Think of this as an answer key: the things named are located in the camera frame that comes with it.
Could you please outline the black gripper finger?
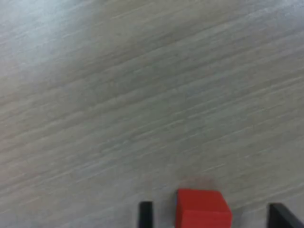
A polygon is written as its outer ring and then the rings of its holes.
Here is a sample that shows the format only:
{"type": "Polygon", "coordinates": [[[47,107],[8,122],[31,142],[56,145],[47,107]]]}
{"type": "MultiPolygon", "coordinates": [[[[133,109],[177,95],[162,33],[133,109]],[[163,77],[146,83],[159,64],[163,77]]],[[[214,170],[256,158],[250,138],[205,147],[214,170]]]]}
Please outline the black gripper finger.
{"type": "Polygon", "coordinates": [[[152,228],[152,201],[141,201],[138,212],[138,228],[152,228]]]}
{"type": "Polygon", "coordinates": [[[283,203],[270,203],[267,228],[304,228],[303,222],[283,203]]]}

